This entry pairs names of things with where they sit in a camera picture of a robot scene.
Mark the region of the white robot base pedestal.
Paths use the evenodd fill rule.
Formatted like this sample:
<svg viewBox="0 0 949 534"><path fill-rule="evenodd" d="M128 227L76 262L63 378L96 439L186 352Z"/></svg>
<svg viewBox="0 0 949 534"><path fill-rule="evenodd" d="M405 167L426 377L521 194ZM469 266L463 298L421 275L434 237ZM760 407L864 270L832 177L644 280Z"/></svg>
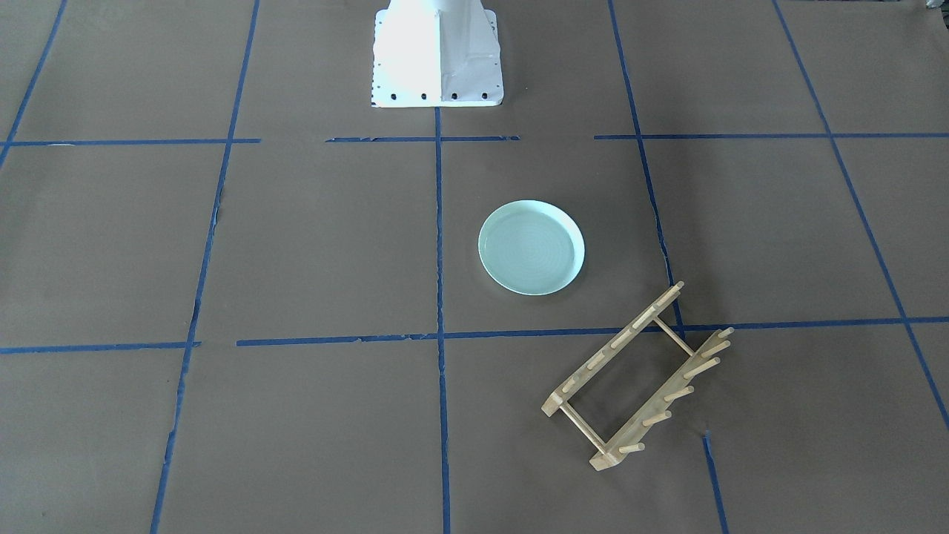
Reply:
<svg viewBox="0 0 949 534"><path fill-rule="evenodd" d="M504 101L497 17L480 1L391 1L375 13L372 51L376 108Z"/></svg>

